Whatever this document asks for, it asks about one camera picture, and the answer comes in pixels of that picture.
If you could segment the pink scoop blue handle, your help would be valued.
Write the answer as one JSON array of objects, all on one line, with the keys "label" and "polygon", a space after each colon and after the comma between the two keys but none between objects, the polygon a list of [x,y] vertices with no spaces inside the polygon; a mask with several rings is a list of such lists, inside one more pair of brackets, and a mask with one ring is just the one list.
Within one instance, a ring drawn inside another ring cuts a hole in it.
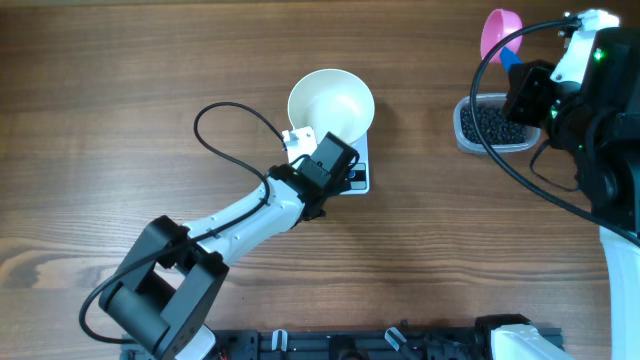
[{"label": "pink scoop blue handle", "polygon": [[[484,59],[490,50],[508,35],[520,30],[523,27],[518,14],[506,9],[495,9],[487,17],[484,24],[481,40],[480,54]],[[517,52],[521,46],[522,37],[510,41],[490,60],[491,63],[501,64],[506,72],[512,65],[521,63]]]}]

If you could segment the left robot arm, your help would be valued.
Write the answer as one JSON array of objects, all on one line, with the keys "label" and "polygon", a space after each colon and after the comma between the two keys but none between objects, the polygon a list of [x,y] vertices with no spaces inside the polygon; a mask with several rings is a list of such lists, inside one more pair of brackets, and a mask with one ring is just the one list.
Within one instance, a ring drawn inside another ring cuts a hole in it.
[{"label": "left robot arm", "polygon": [[224,210],[179,225],[151,221],[116,272],[95,290],[99,307],[150,359],[204,359],[215,344],[205,318],[230,266],[265,240],[324,214],[343,192],[358,152],[327,134],[310,154],[271,167]]}]

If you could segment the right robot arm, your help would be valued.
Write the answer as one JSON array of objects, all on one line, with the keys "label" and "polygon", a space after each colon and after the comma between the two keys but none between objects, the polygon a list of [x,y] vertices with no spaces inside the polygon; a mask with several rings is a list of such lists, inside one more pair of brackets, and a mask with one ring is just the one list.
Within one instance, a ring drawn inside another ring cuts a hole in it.
[{"label": "right robot arm", "polygon": [[589,31],[588,45],[568,50],[560,65],[522,62],[507,45],[522,35],[560,28],[575,37],[586,30],[577,18],[519,29],[484,55],[470,89],[477,105],[481,78],[494,56],[508,73],[506,117],[541,128],[548,146],[567,152],[576,165],[578,191],[591,203],[584,211],[534,185],[481,144],[509,176],[544,200],[600,228],[609,274],[612,358],[639,356],[639,32],[607,27]]}]

